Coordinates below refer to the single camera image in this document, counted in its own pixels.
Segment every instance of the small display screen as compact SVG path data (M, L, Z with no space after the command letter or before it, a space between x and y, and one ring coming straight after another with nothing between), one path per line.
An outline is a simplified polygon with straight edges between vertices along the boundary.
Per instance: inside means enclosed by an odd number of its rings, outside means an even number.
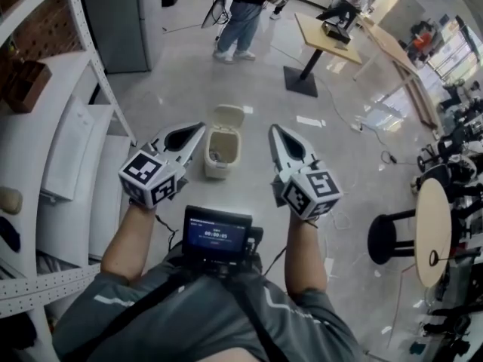
M242 225L189 218L188 242L210 250L241 252L246 227Z

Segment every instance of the floor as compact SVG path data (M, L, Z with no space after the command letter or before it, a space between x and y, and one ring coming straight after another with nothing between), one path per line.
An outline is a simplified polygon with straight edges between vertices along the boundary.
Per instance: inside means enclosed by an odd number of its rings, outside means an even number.
M427 310L424 289L414 267L401 278L401 271L413 261L392 259L378 266L369 258L366 247L368 228L375 216L415 205L409 181L418 174L417 167L384 164L381 152L388 149L399 162L414 163L418 149L432 141L404 91L383 104L374 103L398 82L396 71L380 57L355 82L352 76L358 66L323 54L314 68L318 98L286 91L282 67L300 68L313 52L303 43L294 12L315 16L319 10L293 0L279 21L269 19L271 8L263 11L251 48L257 60L227 66L211 56L219 27L195 26L202 23L211 1L179 0L175 6L161 9L160 0L147 0L149 9L158 14L151 36L157 46L162 46L161 59L151 73L109 76L140 143L170 124L210 124L214 107L221 103L247 106L253 111L245 116L241 162L230 177L225 181L205 179L202 146L186 175L190 184L174 201L164 202L158 213L181 230L187 204L249 213L254 224L265 230L259 250L267 267L285 245L289 216L286 207L276 208L272 197L269 184L274 172L267 133L273 123L292 128L312 142L345 192L333 213L318 221L321 252L329 259L328 295L336 312L372 354L391 361L421 360L421 356L409 356L408 348L418 340L418 323ZM368 60L374 46L358 29L352 35L361 57ZM317 125L304 123L307 118ZM384 145L371 130L352 130L348 124L356 121L376 129ZM397 224L402 240L414 236L413 223L402 220ZM148 267L167 253L168 236L164 227L155 225ZM175 242L181 236L178 232ZM283 261L282 257L268 275L282 289Z

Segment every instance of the black strap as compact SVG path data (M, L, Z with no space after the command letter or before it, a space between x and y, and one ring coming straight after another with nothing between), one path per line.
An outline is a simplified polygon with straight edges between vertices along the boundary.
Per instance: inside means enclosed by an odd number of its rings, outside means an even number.
M248 320L257 332L258 339L260 340L269 360L271 362L288 362L284 352L273 342L272 337L266 331L258 314L255 312L254 307L245 292L246 286L233 280L228 280L223 283L223 285L233 295L242 311L247 315Z
M68 362L82 362L87 360L97 346L99 346L103 341L121 331L137 316L162 302L177 288L183 286L188 281L190 281L190 278L182 272L170 276L166 283L151 291L131 307L126 308L121 314L115 317L99 336L87 341L84 345L81 345L74 351L66 354L63 360Z

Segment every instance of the bin lid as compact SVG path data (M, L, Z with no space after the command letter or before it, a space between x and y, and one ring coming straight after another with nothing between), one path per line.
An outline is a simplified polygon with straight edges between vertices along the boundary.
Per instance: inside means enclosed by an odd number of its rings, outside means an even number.
M235 129L240 128L245 119L245 112L234 105L218 105L214 110L214 124Z

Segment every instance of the wooden table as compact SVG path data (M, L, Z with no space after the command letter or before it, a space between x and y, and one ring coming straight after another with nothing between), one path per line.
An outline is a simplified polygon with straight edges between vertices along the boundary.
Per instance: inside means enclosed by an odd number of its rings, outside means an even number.
M384 102L392 96L400 88L404 88L410 100L414 104L417 114L425 125L431 128L442 130L441 122L438 114L432 104L431 98L422 83L420 76L414 64L409 60L405 50L401 47L392 35L380 28L378 25L367 17L358 15L358 23L362 26L368 37L377 46L376 53L363 65L363 67L354 75L354 80L366 71L366 69L374 63L379 55L386 55L394 64L396 71L401 77L401 81L385 94L377 103Z
M397 241L394 221L416 217L415 240ZM379 215L369 228L369 256L377 264L392 257L414 256L417 275L425 287L435 285L448 262L451 246L451 213L445 191L435 179L421 187L416 209Z
M315 48L315 52L303 70L284 66L285 87L289 91L316 98L318 97L318 92L315 86L314 75L311 71L323 51L327 51L349 62L362 64L362 61L353 45L350 43L342 44L340 41L326 36L322 29L322 21L304 14L295 14L295 18L299 24L305 44Z

